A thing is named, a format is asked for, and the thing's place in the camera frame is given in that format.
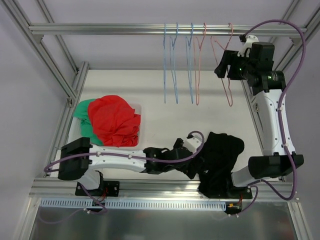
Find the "pink hanger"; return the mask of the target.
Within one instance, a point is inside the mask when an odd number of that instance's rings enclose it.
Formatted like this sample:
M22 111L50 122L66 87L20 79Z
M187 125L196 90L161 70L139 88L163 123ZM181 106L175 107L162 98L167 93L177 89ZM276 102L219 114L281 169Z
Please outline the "pink hanger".
M201 55L202 47L207 34L207 24L203 23L202 40L196 36L193 40L193 61L194 61L194 77L195 77L195 102L198 106L200 103L200 81L201 81Z
M210 44L211 44L211 48L212 48L212 51L213 51L213 56L214 56L214 59L215 59L215 63L216 63L217 66L218 66L218 58L217 58L216 51L215 51L215 43L224 51L228 49L229 44L231 42L231 39L232 39L232 37L234 35L234 26L233 26L233 24L231 22L229 22L228 23L228 27L230 28L230 34L229 34L229 39L228 39L228 41L227 41L225 46L221 45L215 36L212 35L210 37ZM233 103L234 103L234 100L233 100L233 95L232 95L232 90L231 90L231 80L228 78L227 87L226 87L226 85L224 83L224 78L222 77L222 78L220 78L220 80L221 80L221 83L222 83L222 87L223 87L223 90L224 90L224 93L225 93L225 96L226 96L226 100L227 100L228 106L232 107Z

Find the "black tank top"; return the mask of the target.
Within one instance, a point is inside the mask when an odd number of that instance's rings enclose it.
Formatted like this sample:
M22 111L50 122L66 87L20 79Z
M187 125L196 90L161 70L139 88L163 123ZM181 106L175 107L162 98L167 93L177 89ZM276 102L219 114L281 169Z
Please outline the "black tank top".
M233 185L231 173L244 149L242 139L210 132L200 153L189 162L186 175L190 179L198 175L198 191L210 199L239 199L246 190Z

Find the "blue hanger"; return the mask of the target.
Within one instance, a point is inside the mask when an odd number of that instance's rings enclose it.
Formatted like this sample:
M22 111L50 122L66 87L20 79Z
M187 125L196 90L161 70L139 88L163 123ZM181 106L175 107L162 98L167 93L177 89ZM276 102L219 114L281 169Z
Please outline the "blue hanger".
M176 29L175 29L175 37L170 37L170 47L169 47L169 62L170 62L170 71L172 76L172 83L173 83L173 90L174 90L174 97L176 104L179 103L179 97L178 97L178 86L177 86L177 75L176 75L176 59L175 59L175 47L176 47L176 41L179 33L179 24L176 23Z
M193 40L194 34L194 25L191 23L190 36L185 37L185 50L186 50L186 64L187 64L187 77L188 77L188 85L189 85L189 94L190 101L194 103L194 94L193 94L193 81L192 81L192 63L191 63L191 44Z
M166 34L167 34L167 25L164 23L163 27L163 101L164 104L167 102L167 69L166 69Z

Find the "red tank top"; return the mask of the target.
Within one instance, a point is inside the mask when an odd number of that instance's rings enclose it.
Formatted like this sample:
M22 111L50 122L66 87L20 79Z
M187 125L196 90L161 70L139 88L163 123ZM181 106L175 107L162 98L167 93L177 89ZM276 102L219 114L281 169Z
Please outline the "red tank top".
M97 98L88 105L93 133L104 146L135 147L141 115L118 95Z

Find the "green tank top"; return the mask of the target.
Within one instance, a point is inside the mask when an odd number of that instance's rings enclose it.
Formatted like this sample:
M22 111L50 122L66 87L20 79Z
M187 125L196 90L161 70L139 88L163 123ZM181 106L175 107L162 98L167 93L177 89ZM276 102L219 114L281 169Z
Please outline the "green tank top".
M86 99L78 103L75 108L73 116L80 120L80 132L82 137L90 138L92 144L102 146L102 141L93 132L93 126L89 119L88 108L89 104L94 102L96 99Z

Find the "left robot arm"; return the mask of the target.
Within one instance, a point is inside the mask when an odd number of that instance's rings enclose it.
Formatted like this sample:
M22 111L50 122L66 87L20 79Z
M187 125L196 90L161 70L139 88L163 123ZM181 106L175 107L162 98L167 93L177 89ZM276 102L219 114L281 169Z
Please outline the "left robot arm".
M80 137L61 149L58 179L77 181L92 196L103 195L110 187L104 183L101 169L127 170L159 175L173 170L184 171L204 145L202 139L190 134L178 138L172 149L147 147L143 150L116 150L92 144Z

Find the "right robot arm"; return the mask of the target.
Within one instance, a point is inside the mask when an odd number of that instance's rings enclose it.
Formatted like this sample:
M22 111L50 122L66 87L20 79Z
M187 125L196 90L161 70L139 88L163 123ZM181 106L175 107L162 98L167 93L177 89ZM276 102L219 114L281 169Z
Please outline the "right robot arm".
M292 174L290 195L280 196L289 201L295 196L297 169L304 163L304 157L296 153L290 136L285 103L288 85L283 72L273 70L272 43L256 41L243 47L239 51L225 50L214 72L218 78L245 80L252 88L263 132L263 155L250 157L246 167L233 172L232 181L223 186L223 193L233 199L241 193L241 187Z

